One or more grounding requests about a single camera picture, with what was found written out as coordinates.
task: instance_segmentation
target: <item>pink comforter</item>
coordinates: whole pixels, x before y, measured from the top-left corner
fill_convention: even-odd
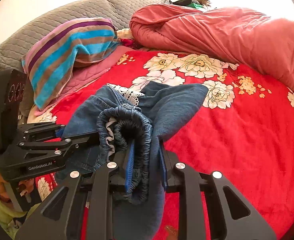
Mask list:
[[[152,4],[136,11],[129,26],[143,46],[243,63],[294,90],[294,21],[248,8],[202,13],[172,4]]]

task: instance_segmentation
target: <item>green cloth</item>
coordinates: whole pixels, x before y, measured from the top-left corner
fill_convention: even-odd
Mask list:
[[[188,4],[187,6],[191,8],[195,8],[195,9],[203,8],[201,4],[196,4],[196,3],[191,3],[191,4]]]
[[[38,207],[38,205],[39,204],[31,208],[31,210],[27,214],[27,217],[31,215],[31,213]],[[17,212],[9,207],[6,207],[0,201],[0,225],[12,239],[14,239],[18,229],[12,226],[9,226],[9,223],[13,220],[13,218],[23,217],[24,215],[26,215],[26,212]]]

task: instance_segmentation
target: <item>yellow-green clothing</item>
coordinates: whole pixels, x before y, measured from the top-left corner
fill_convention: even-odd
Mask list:
[[[38,204],[31,208],[31,210],[27,214],[27,217],[30,216],[30,214],[37,208],[37,206]],[[18,229],[10,226],[9,224],[13,220],[13,218],[20,218],[24,215],[26,215],[26,212],[17,212],[9,207],[6,207],[0,201],[0,225],[12,239],[14,239]]]

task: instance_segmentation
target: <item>person's arm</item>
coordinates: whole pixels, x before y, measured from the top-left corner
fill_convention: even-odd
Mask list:
[[[13,218],[23,217],[26,212],[17,212],[11,208],[11,203],[8,202],[5,194],[4,185],[1,182],[2,178],[0,177],[0,226],[6,231],[6,233],[12,238],[15,238],[15,235],[18,231],[17,228],[9,226],[9,223]],[[38,205],[35,205],[28,212],[28,217],[35,210]]]

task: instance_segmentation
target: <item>purple stripe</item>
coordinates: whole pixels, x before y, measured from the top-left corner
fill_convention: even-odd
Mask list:
[[[53,37],[52,39],[50,39],[48,42],[46,42],[44,44],[44,46],[42,46],[40,48],[40,50],[35,54],[35,56],[32,58],[32,60],[29,63],[28,73],[31,72],[34,64],[41,57],[41,55],[43,55],[43,53],[45,53],[45,51],[47,51],[51,46],[53,46],[54,44],[56,44],[57,42],[59,42],[60,39],[63,38],[69,31],[71,31],[73,29],[76,29],[76,28],[80,28],[80,27],[96,26],[96,25],[107,25],[107,26],[109,26],[109,27],[111,27],[111,28],[113,28],[115,30],[114,25],[112,25],[109,22],[103,22],[103,21],[81,22],[81,23],[76,23],[76,24],[74,24],[72,26],[69,26],[68,28],[66,28],[62,32],[58,33],[55,37]]]

